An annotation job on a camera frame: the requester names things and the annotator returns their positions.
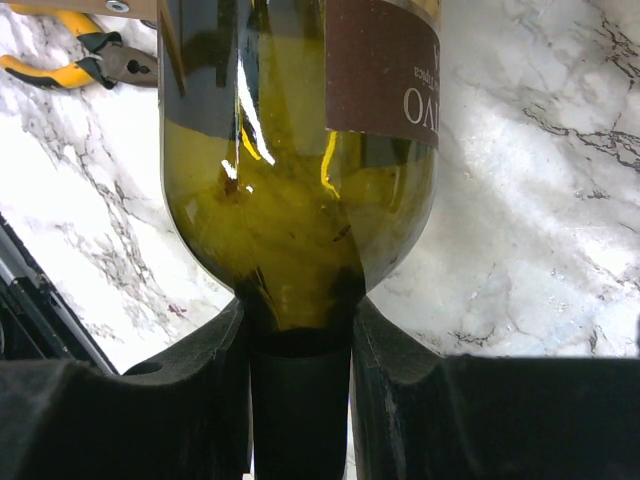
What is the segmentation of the green wine bottle black neck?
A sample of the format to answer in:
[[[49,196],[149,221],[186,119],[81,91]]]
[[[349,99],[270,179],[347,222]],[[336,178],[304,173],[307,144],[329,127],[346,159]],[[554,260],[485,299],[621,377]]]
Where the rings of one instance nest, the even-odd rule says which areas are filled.
[[[433,204],[437,1],[163,1],[174,225],[239,301],[254,475],[344,475],[353,323]]]

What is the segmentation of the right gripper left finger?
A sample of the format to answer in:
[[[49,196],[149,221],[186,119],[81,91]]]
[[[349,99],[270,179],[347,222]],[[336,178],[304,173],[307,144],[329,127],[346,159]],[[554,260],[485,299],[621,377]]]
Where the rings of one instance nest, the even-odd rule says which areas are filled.
[[[5,479],[239,479],[250,467],[243,310],[107,375],[70,360],[1,365]]]

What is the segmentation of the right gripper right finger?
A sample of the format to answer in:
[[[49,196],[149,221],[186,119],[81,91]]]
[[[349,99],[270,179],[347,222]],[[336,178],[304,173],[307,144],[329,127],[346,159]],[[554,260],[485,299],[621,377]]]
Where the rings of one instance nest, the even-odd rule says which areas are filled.
[[[361,479],[635,479],[639,363],[442,357],[370,301],[354,320]]]

